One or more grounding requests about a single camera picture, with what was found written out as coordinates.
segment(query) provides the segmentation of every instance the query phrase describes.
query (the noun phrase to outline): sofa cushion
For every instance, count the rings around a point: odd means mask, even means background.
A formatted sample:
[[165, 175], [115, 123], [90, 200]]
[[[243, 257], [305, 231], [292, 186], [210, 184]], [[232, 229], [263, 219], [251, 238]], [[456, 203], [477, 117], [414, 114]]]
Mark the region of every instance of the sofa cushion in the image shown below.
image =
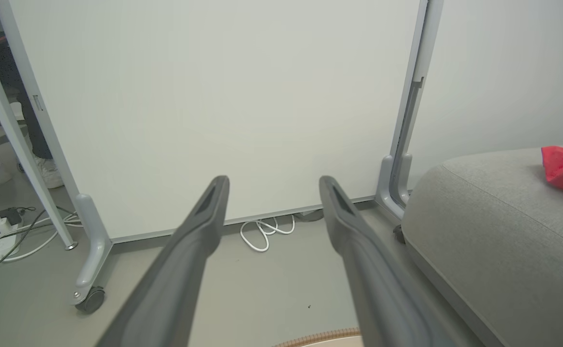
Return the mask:
[[563, 191], [541, 163], [539, 148], [449, 160], [423, 176], [402, 221], [505, 346], [563, 346]]

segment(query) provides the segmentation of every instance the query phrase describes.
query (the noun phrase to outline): floor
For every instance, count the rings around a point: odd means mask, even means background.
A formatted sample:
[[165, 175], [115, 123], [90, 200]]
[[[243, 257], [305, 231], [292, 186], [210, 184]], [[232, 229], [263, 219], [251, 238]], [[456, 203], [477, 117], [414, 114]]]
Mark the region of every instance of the floor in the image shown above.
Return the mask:
[[[15, 169], [9, 145], [0, 146], [0, 160], [13, 174], [13, 180], [0, 187], [0, 209], [41, 208], [26, 176]], [[57, 204], [72, 208], [64, 188], [53, 189], [52, 196]], [[394, 241], [394, 225], [385, 211], [374, 202], [357, 206], [426, 297], [442, 308], [442, 318], [467, 330], [414, 266], [404, 246]], [[26, 221], [35, 215], [27, 213]], [[290, 221], [282, 217], [281, 228], [288, 230]], [[32, 231], [21, 252], [37, 247], [52, 232], [52, 227]], [[64, 251], [61, 240], [55, 238], [36, 254], [0, 266], [0, 346], [94, 346], [168, 239], [116, 244], [98, 277], [97, 284], [106, 289], [106, 301], [87, 316], [68, 305], [89, 246], [82, 229], [70, 228], [70, 232], [79, 242], [74, 250]], [[357, 327], [343, 263], [330, 245], [323, 220], [297, 222], [294, 233], [272, 235], [266, 253], [248, 248], [236, 225], [225, 227], [224, 234], [207, 261], [191, 347], [271, 346], [308, 334]], [[254, 226], [246, 237], [255, 246], [264, 246]]]

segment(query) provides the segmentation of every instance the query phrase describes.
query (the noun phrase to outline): white power strip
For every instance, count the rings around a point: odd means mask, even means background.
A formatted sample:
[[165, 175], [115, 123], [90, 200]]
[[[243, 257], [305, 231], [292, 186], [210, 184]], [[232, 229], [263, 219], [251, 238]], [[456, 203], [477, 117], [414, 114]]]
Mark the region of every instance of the white power strip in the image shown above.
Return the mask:
[[[22, 223], [16, 224], [15, 226], [11, 226], [10, 231], [15, 231], [21, 226]], [[19, 237], [20, 235], [13, 235], [10, 237], [4, 237], [0, 240], [0, 260], [10, 252], [13, 246], [15, 246], [15, 244], [18, 242]], [[14, 255], [18, 253], [19, 250], [20, 250], [20, 246], [16, 247], [16, 249], [10, 255]]]

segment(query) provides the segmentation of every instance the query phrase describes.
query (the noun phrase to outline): black caster wheel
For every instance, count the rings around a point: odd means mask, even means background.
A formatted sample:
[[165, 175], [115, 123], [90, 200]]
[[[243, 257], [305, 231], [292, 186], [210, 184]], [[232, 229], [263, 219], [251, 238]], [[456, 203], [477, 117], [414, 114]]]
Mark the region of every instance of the black caster wheel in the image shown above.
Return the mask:
[[101, 286], [92, 286], [87, 298], [76, 305], [76, 309], [86, 314], [92, 314], [104, 303], [106, 292]]
[[403, 231], [401, 230], [401, 224], [396, 226], [393, 229], [393, 233], [395, 234], [395, 239], [398, 240], [399, 243], [405, 244], [405, 239], [403, 238]]

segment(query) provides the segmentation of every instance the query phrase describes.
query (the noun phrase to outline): metal pole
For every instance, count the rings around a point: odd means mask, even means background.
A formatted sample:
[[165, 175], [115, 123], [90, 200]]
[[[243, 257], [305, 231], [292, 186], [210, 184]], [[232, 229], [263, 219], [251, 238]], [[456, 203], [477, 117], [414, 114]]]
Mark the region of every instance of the metal pole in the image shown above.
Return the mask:
[[35, 161], [33, 160], [33, 155], [28, 150], [28, 146], [22, 136], [20, 131], [20, 127], [15, 120], [15, 116], [13, 115], [13, 111], [10, 107], [10, 103], [5, 95], [5, 91], [1, 85], [0, 81], [0, 121], [1, 126], [3, 127], [8, 140], [10, 141], [13, 150], [15, 151], [18, 159], [20, 160], [24, 171], [27, 173], [31, 184], [33, 185], [33, 189], [35, 189], [35, 193], [39, 196], [41, 203], [43, 204], [46, 212], [50, 216], [50, 220], [57, 231], [59, 231], [59, 235], [61, 235], [61, 239], [65, 244], [66, 250], [71, 250], [74, 248], [78, 243], [72, 239], [72, 236], [68, 233], [67, 228], [59, 215], [59, 211], [57, 210], [52, 197], [50, 196], [50, 192], [44, 185], [44, 182], [41, 178], [40, 172], [37, 170]]

